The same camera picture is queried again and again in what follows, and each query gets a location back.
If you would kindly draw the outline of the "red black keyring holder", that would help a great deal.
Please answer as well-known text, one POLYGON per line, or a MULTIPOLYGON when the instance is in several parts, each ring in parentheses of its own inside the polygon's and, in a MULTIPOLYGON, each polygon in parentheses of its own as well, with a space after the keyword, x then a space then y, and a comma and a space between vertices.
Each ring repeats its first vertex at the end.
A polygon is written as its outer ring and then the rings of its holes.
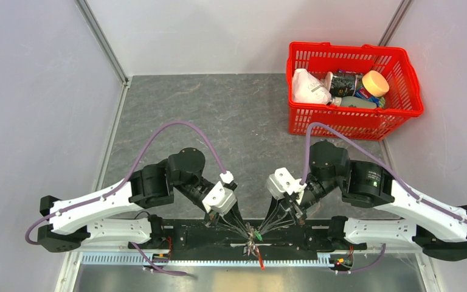
POLYGON ((249 230, 250 237, 248 238, 247 243, 246 243, 246 254, 248 256, 249 255, 255 256, 257 258, 258 264, 260 265, 260 269, 264 271, 265 264, 263 261, 262 253, 260 252, 258 246, 256 245, 257 239, 255 237, 255 232, 257 232, 256 229, 250 228, 249 230))

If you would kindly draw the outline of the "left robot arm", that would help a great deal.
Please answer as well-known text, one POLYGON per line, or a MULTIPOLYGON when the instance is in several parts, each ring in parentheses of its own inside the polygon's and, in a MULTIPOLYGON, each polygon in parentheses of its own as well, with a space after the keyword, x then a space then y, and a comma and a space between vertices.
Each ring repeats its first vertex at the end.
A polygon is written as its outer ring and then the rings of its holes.
POLYGON ((237 185, 228 173, 216 183, 205 179, 205 164, 201 151, 185 148, 157 164, 146 165, 107 189, 71 200, 45 196, 40 202, 40 213, 47 218, 47 224, 38 228, 37 242, 49 252, 72 251, 97 242, 133 242, 160 248, 167 239, 160 217, 115 216, 172 204, 176 191, 204 212, 207 226, 218 226, 248 238, 234 194, 237 185))

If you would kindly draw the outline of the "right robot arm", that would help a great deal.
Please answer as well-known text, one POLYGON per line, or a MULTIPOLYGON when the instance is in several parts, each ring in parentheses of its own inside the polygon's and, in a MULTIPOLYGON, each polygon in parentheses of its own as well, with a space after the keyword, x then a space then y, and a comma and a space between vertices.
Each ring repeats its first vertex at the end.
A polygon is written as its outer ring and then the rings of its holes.
POLYGON ((429 257, 456 262, 467 259, 467 205, 454 207, 413 188, 403 187, 384 167, 353 161, 348 151, 328 141, 309 148, 305 182, 286 168, 266 182, 272 194, 257 237, 293 225, 300 226, 308 245, 318 251, 365 249, 370 244, 419 248, 429 257), (307 210, 340 190, 342 201, 354 207, 396 215, 394 220, 363 220, 334 216, 314 232, 307 210))

